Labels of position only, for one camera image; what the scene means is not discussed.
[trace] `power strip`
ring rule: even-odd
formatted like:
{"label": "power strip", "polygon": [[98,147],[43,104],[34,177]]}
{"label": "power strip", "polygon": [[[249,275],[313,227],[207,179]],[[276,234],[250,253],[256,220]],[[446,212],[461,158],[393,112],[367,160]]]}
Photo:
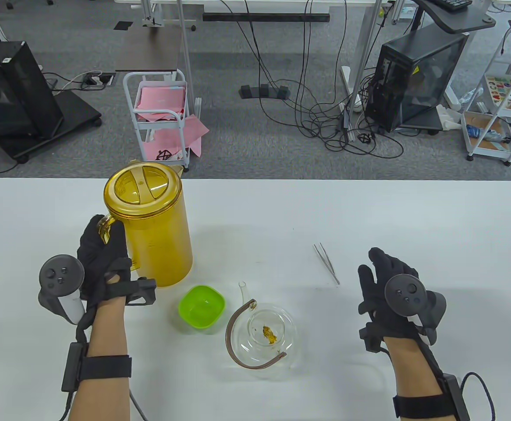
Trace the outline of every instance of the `power strip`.
{"label": "power strip", "polygon": [[117,73],[102,72],[99,76],[97,72],[89,72],[82,78],[82,83],[88,86],[102,86],[106,88],[115,85]]}

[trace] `black glove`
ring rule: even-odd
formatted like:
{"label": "black glove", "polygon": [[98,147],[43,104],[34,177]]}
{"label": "black glove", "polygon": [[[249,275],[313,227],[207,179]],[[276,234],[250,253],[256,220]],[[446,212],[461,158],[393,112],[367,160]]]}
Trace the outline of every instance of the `black glove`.
{"label": "black glove", "polygon": [[119,275],[120,282],[131,280],[131,259],[127,255],[125,229],[120,221],[110,227],[110,240],[104,244],[98,233],[103,215],[92,219],[81,237],[77,258],[85,270],[81,298],[87,301],[87,311],[101,303],[106,296],[106,281]]}
{"label": "black glove", "polygon": [[419,339],[418,331],[406,317],[396,314],[386,303],[384,288],[394,275],[406,273],[419,277],[417,271],[403,261],[389,256],[378,247],[368,252],[368,257],[376,270],[376,282],[372,270],[362,264],[359,266],[359,280],[363,302],[359,304],[359,314],[368,313],[372,323],[366,324],[369,337],[382,340],[385,336],[394,338]]}

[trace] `teapot handle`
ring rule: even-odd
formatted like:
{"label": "teapot handle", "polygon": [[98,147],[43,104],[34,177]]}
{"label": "teapot handle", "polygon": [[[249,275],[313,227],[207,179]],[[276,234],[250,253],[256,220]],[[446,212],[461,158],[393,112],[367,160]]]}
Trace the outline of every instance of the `teapot handle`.
{"label": "teapot handle", "polygon": [[246,365],[242,361],[240,361],[240,359],[234,353],[234,350],[232,348],[232,339],[231,339],[231,337],[232,337],[232,328],[234,327],[234,323],[236,322],[236,319],[238,319],[238,317],[244,311],[246,311],[250,307],[251,308],[255,308],[256,305],[257,305],[257,301],[252,299],[252,300],[249,300],[247,303],[245,303],[238,310],[234,311],[234,314],[232,315],[232,317],[228,321],[228,325],[226,326],[226,336],[225,336],[226,349],[227,349],[230,357],[234,360],[235,363],[237,363],[241,367],[248,368],[250,370],[261,370],[261,369],[264,369],[264,368],[271,367],[274,363],[278,362],[281,358],[286,357],[286,355],[287,355],[286,352],[281,352],[280,354],[278,354],[276,357],[274,357],[270,361],[267,361],[267,363],[265,363],[265,364],[262,364],[262,365]]}

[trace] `glass teapot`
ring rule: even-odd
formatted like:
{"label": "glass teapot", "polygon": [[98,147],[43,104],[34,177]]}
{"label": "glass teapot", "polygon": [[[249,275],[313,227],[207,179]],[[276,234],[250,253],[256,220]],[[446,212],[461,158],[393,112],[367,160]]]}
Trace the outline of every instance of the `glass teapot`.
{"label": "glass teapot", "polygon": [[243,305],[226,327],[226,349],[241,367],[264,375],[288,369],[294,363],[299,339],[292,316],[273,304],[258,303],[240,282]]}

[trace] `pitcher handle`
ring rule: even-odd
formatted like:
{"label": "pitcher handle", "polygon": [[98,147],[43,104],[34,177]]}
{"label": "pitcher handle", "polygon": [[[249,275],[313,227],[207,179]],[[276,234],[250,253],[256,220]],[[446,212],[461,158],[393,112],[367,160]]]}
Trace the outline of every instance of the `pitcher handle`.
{"label": "pitcher handle", "polygon": [[[110,213],[107,213],[106,216],[100,219],[98,222],[98,233],[104,244],[107,244],[107,242],[110,240],[111,225],[115,221],[117,221],[117,219],[113,218]],[[131,265],[131,272],[136,271],[139,268],[139,265],[135,259],[132,259],[132,261],[133,264]]]}

